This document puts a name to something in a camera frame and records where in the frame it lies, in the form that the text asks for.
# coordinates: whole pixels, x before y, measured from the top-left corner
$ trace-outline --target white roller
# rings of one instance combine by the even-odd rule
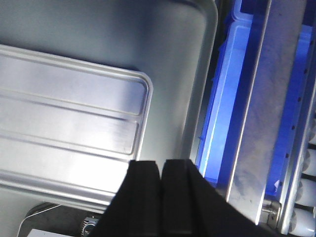
[[[304,159],[303,173],[316,176],[316,150],[307,149]]]
[[[289,233],[300,237],[314,237],[316,220],[313,214],[295,208],[293,211]]]
[[[310,143],[316,145],[316,119],[313,120],[311,126]]]
[[[304,206],[316,206],[316,182],[301,179],[297,190],[296,203]]]

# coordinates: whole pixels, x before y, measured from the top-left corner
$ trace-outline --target stainless steel surface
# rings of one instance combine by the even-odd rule
[[[229,136],[238,137],[238,141],[236,146],[230,143],[229,137],[226,142],[226,147],[230,146],[232,162],[228,166],[224,164],[224,169],[230,169],[231,174],[226,183],[219,180],[220,188],[226,188],[226,200],[256,224],[261,214],[306,2],[267,0],[258,3],[231,120],[234,123],[229,131]]]
[[[151,96],[145,74],[0,45],[0,184],[105,203],[138,158]]]
[[[302,168],[304,165],[304,157],[307,152],[308,142],[310,139],[311,127],[314,120],[316,108],[316,22],[313,27],[312,41],[308,54],[307,80],[305,85],[304,97],[300,117],[297,124],[297,131],[290,161],[283,183],[280,203],[282,204],[281,220],[279,223],[279,231],[287,234],[293,213],[296,193],[301,178]]]

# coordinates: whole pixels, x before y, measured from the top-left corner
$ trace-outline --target blue plastic container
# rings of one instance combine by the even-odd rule
[[[241,12],[241,8],[243,7],[249,12],[253,8],[253,5],[251,5],[253,3],[254,0],[235,1],[232,11],[232,18],[235,21],[230,25],[227,40],[219,49],[220,56],[213,79],[196,162],[200,173],[214,186],[216,186],[218,180],[252,22],[252,14]],[[304,79],[311,32],[312,28],[310,26],[303,25],[275,147],[275,155],[267,182],[266,194],[270,196],[278,195],[275,183],[278,180],[282,182],[284,178],[288,160],[287,154],[293,146],[294,131],[292,126],[296,124],[299,116],[300,99],[298,98],[303,93],[301,85]]]

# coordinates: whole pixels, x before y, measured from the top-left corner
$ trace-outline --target stainless steel tray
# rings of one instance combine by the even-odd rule
[[[112,195],[138,159],[152,91],[144,73],[0,45],[0,184]]]

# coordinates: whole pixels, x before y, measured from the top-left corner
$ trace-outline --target metal bracket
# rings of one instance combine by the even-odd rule
[[[280,218],[281,204],[277,201],[272,201],[270,205],[263,205],[261,211],[267,212],[267,224],[270,228],[276,229]]]

